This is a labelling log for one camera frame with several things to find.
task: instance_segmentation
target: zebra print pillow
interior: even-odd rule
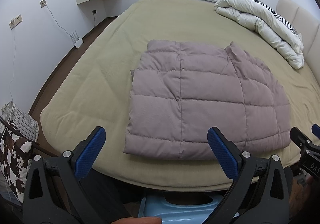
[[[269,10],[275,17],[276,19],[280,20],[287,28],[289,28],[289,30],[291,31],[291,33],[293,33],[294,35],[297,35],[298,32],[296,31],[296,29],[290,24],[290,22],[288,22],[284,17],[280,16],[277,12],[275,12],[271,7],[267,6],[266,4],[258,1],[258,0],[252,0],[262,6],[264,6],[267,10]]]

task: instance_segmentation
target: folded comforter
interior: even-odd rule
[[[218,14],[258,33],[275,48],[294,69],[304,65],[301,34],[293,34],[270,10],[253,0],[218,0]]]
[[[124,153],[158,159],[214,159],[217,126],[252,154],[289,145],[290,104],[258,58],[231,43],[152,40],[133,72]]]

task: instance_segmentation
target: cable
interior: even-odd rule
[[[93,26],[93,29],[91,30],[91,32],[88,34],[88,35],[86,35],[85,37],[83,37],[83,38],[87,38],[88,36],[90,36],[91,34],[92,34],[92,31],[94,30],[94,28],[96,27],[96,14],[94,13],[94,15],[93,15],[93,19],[94,19],[94,26]]]
[[[11,83],[12,83],[12,81],[13,81],[13,79],[14,79],[14,60],[16,59],[16,37],[15,37],[15,33],[14,33],[14,31],[15,31],[15,29],[14,29],[14,22],[15,22],[15,19],[12,19],[12,21],[13,21],[13,28],[12,28],[12,30],[13,30],[13,40],[14,40],[14,56],[13,56],[13,64],[12,64],[12,68],[13,68],[13,74],[12,74],[12,80],[10,81],[10,83],[9,83],[9,92],[10,92],[10,96],[11,96],[11,101],[13,102],[13,98],[12,98],[12,93],[11,93]]]
[[[62,29],[71,37],[72,42],[75,43],[77,40],[75,40],[63,27],[59,26],[57,20],[54,18],[54,16],[53,16],[51,10],[49,9],[48,5],[45,5],[45,6],[46,6],[46,7],[48,8],[48,10],[50,11],[50,13],[51,13],[53,19],[55,20],[55,22],[57,23],[58,27],[62,28]]]

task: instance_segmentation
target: white duvet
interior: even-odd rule
[[[232,19],[258,33],[275,48],[294,69],[304,65],[302,36],[294,35],[281,21],[262,5],[252,0],[218,0],[218,14]]]

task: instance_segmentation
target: upholstered headboard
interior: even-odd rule
[[[304,59],[320,84],[320,21],[291,0],[279,0],[276,10],[302,33]]]

